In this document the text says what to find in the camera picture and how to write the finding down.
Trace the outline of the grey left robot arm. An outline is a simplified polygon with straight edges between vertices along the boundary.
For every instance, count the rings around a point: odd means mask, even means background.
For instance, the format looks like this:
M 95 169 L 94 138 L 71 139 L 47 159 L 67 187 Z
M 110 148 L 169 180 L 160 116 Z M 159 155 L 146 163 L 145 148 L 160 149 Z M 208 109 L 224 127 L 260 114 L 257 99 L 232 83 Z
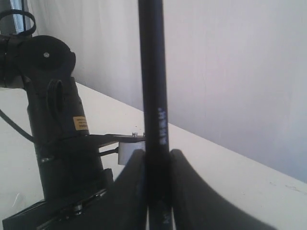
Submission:
M 71 75 L 76 56 L 61 40 L 34 36 L 36 28 L 0 37 L 0 85 L 23 89 L 44 200 L 2 222 L 6 230 L 46 229 L 62 210 L 76 214 L 87 200 L 113 182 L 99 156 L 101 135 L 90 135 L 82 101 Z

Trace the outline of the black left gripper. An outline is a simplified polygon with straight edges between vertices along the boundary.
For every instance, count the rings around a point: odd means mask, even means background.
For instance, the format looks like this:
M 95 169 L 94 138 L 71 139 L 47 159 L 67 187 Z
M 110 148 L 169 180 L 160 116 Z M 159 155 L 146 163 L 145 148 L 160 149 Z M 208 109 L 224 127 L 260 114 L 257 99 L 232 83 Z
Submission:
M 51 230 L 80 216 L 113 183 L 99 148 L 115 136 L 81 135 L 37 145 L 44 200 L 4 220 L 6 230 Z

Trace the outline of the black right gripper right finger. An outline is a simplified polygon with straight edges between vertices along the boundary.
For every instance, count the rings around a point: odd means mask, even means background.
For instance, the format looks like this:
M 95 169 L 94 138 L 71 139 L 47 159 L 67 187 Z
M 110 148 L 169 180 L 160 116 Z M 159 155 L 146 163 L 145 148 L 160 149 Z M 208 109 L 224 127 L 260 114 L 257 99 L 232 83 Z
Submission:
M 170 159 L 176 229 L 254 229 L 254 218 L 232 205 L 205 183 L 180 150 L 172 150 Z

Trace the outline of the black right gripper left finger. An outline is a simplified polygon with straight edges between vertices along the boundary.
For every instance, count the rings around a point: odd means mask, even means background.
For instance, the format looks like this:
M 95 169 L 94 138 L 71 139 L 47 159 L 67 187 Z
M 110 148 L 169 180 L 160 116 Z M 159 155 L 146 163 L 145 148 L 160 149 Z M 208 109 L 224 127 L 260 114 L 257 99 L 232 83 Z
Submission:
M 103 196 L 102 229 L 146 229 L 146 196 L 145 152 L 139 149 Z

